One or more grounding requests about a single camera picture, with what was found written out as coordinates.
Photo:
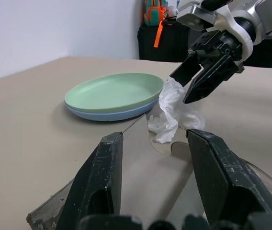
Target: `table surface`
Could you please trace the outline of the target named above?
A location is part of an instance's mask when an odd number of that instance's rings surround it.
[[[178,65],[65,57],[0,79],[0,229],[30,229],[26,215],[75,176],[103,136],[135,121],[78,118],[64,107],[66,92],[114,73],[166,80]],[[205,130],[272,177],[272,69],[246,67],[196,107]]]

